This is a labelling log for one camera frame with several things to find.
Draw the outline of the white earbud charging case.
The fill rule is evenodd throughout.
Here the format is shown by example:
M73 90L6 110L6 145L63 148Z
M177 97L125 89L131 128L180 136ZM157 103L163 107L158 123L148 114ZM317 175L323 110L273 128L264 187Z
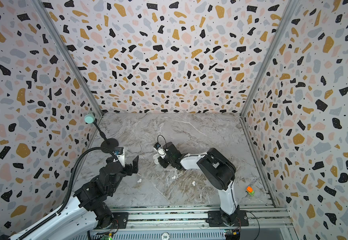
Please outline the white earbud charging case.
M156 154L156 155L153 156L154 163L155 163L156 165L159 165L159 164L160 164L160 163L159 163L159 157L160 157L159 154Z

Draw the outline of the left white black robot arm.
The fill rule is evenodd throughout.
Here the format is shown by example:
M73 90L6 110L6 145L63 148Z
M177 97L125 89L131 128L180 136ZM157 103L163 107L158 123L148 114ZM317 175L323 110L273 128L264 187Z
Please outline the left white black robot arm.
M139 157L135 157L131 164L108 158L99 174L69 195L59 209L17 234L1 235L0 240L69 240L112 224L120 229L120 221L105 200L114 195L124 177L138 171Z

